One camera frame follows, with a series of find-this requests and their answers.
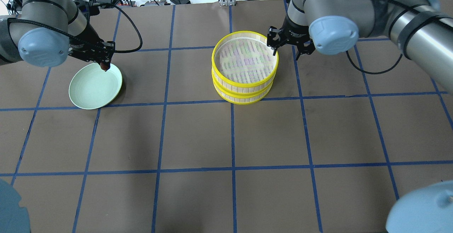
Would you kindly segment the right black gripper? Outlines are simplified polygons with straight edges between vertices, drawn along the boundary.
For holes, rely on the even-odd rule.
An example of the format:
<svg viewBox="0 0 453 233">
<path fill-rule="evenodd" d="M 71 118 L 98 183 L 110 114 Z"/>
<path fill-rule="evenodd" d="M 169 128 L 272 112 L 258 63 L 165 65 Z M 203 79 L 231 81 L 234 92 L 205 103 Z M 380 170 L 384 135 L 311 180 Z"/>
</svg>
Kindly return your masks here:
<svg viewBox="0 0 453 233">
<path fill-rule="evenodd" d="M 288 16 L 285 17 L 281 28 L 270 26 L 267 33 L 267 46 L 273 49 L 273 56 L 276 56 L 278 48 L 284 45 L 297 47 L 296 61 L 301 55 L 315 51 L 308 26 L 296 24 Z"/>
</svg>

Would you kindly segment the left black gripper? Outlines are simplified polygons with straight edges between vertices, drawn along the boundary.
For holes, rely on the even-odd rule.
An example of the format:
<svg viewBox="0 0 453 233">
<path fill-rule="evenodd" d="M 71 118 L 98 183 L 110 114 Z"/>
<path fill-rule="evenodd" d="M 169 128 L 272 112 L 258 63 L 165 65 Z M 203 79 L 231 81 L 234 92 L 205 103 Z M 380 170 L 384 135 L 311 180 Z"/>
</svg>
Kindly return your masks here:
<svg viewBox="0 0 453 233">
<path fill-rule="evenodd" d="M 104 41 L 91 24 L 87 24 L 74 38 L 69 38 L 69 46 L 71 57 L 95 63 L 110 63 L 115 51 L 115 42 Z"/>
</svg>

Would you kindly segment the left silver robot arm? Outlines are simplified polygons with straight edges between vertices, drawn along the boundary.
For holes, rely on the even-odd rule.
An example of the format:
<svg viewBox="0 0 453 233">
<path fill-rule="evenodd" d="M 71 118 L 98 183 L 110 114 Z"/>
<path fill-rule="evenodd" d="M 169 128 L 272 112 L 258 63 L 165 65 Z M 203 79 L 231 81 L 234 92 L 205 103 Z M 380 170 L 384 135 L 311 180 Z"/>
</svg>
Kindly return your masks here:
<svg viewBox="0 0 453 233">
<path fill-rule="evenodd" d="M 56 67 L 74 57 L 107 71 L 114 52 L 73 0 L 22 0 L 19 17 L 1 20 L 1 65 Z"/>
</svg>

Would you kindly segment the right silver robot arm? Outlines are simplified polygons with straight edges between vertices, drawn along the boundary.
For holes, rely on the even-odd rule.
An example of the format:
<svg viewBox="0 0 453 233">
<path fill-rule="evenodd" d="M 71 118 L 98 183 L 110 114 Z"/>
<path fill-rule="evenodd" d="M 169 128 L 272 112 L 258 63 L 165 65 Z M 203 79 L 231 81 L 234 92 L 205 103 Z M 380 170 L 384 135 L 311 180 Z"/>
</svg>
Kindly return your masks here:
<svg viewBox="0 0 453 233">
<path fill-rule="evenodd" d="M 281 28 L 270 27 L 267 46 L 286 44 L 298 54 L 337 55 L 359 38 L 387 36 L 446 91 L 453 89 L 452 16 L 438 0 L 288 0 Z"/>
</svg>

